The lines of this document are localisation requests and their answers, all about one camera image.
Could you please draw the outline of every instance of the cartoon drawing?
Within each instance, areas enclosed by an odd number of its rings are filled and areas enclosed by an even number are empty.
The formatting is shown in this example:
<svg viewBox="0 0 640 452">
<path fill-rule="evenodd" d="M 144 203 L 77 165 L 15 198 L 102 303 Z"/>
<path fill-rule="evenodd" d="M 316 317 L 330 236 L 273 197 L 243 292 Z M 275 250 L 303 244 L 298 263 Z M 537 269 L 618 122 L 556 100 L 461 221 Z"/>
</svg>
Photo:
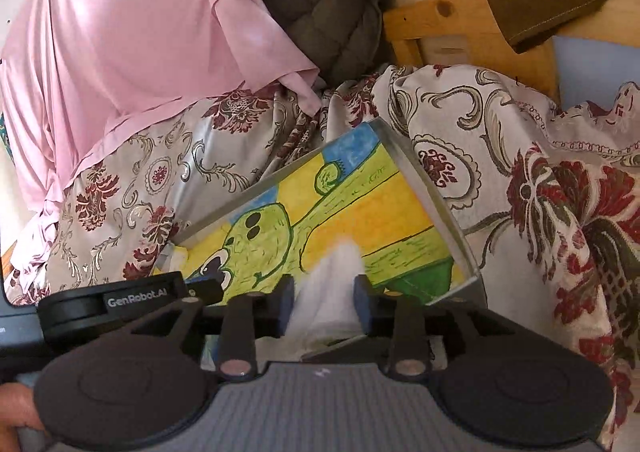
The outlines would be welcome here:
<svg viewBox="0 0 640 452">
<path fill-rule="evenodd" d="M 326 161 L 331 157 L 338 159 Z M 225 301 L 271 291 L 285 273 L 298 279 L 345 237 L 362 248 L 374 285 L 423 301 L 449 291 L 449 249 L 367 125 L 241 210 L 221 228 L 219 247 L 204 261 L 200 257 L 188 278 L 221 281 Z"/>
</svg>

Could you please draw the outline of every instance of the gray textured pad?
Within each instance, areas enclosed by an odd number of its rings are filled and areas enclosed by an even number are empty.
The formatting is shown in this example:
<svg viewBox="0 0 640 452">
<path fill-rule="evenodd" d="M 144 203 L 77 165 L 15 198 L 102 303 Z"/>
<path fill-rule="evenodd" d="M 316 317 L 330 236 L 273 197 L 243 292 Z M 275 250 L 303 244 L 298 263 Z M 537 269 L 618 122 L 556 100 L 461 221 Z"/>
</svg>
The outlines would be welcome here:
<svg viewBox="0 0 640 452">
<path fill-rule="evenodd" d="M 390 380 L 369 364 L 271 364 L 254 382 L 222 387 L 186 431 L 142 450 L 516 452 L 459 429 L 426 388 Z M 586 442 L 563 452 L 602 449 Z"/>
</svg>

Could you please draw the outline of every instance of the white tissue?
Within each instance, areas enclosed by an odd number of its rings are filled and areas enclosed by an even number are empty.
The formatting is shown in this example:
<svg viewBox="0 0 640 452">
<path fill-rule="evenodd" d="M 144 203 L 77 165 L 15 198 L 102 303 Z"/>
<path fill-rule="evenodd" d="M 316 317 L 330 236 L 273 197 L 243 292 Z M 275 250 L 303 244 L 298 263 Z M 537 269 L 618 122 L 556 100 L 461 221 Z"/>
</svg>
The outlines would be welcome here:
<svg viewBox="0 0 640 452">
<path fill-rule="evenodd" d="M 362 273 L 360 248 L 352 241 L 343 241 L 311 273 L 296 281 L 300 290 L 285 335 L 255 342 L 260 369 L 268 361 L 296 362 L 333 340 L 361 335 L 353 307 L 353 279 Z"/>
</svg>

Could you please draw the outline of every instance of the finger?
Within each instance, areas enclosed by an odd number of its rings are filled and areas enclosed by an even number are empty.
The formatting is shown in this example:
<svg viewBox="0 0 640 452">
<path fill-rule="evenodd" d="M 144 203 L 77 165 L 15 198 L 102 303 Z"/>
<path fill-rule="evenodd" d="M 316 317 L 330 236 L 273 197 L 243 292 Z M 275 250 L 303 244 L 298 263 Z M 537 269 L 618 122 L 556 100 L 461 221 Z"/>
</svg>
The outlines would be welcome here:
<svg viewBox="0 0 640 452">
<path fill-rule="evenodd" d="M 23 384 L 0 385 L 0 425 L 44 430 L 31 388 Z"/>
<path fill-rule="evenodd" d="M 0 452 L 20 452 L 15 428 L 0 425 Z"/>
</svg>

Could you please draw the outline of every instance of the pink cloth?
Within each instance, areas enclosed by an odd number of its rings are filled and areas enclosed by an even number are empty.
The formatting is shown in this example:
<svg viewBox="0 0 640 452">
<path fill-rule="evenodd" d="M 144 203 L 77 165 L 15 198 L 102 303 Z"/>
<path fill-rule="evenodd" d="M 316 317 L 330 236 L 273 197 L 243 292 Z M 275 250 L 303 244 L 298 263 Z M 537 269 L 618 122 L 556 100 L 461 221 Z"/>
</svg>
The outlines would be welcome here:
<svg viewBox="0 0 640 452">
<path fill-rule="evenodd" d="M 315 114 L 318 70 L 261 0 L 27 0 L 2 49 L 0 104 L 36 216 L 12 264 L 29 287 L 64 190 L 139 130 L 195 99 L 280 80 Z"/>
</svg>

